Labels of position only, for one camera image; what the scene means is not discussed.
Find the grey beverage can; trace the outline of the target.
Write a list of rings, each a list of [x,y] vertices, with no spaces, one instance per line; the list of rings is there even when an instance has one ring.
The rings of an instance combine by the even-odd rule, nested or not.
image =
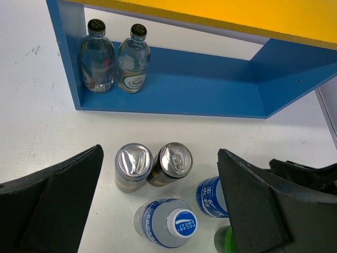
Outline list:
[[[124,193],[139,190],[153,166],[150,150],[140,143],[122,146],[115,156],[115,184]]]

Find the green glass bottle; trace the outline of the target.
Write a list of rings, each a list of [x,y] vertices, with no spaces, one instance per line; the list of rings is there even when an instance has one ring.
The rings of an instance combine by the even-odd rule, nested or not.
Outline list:
[[[238,253],[235,236],[230,225],[221,227],[215,233],[214,246],[219,253]]]

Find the black gold beverage can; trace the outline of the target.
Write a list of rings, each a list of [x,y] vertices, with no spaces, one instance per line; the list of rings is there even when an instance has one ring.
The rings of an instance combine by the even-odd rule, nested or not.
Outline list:
[[[170,142],[155,156],[147,181],[154,187],[163,187],[185,178],[192,168],[193,156],[189,148],[179,142]]]

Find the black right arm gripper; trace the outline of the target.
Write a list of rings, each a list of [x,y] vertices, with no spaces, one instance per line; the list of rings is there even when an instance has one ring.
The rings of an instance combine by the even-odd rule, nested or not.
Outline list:
[[[261,169],[227,149],[218,171],[239,252],[336,252],[336,163],[272,159]]]

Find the blue label plastic bottle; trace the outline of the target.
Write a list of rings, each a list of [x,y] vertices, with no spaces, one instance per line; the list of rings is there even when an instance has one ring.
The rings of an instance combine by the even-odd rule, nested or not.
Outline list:
[[[195,198],[204,214],[214,218],[229,217],[219,176],[200,182],[196,188]]]

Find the Pocari Sweat plastic bottle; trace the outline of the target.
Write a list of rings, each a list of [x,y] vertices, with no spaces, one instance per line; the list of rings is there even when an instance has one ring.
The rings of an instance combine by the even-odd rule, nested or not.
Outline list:
[[[198,220],[191,207],[177,198],[143,204],[134,215],[136,232],[164,248],[178,248],[195,234]]]

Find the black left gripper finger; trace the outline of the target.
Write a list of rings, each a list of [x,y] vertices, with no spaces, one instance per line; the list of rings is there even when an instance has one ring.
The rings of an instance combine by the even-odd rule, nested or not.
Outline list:
[[[1,183],[1,252],[77,252],[103,157],[98,144]]]

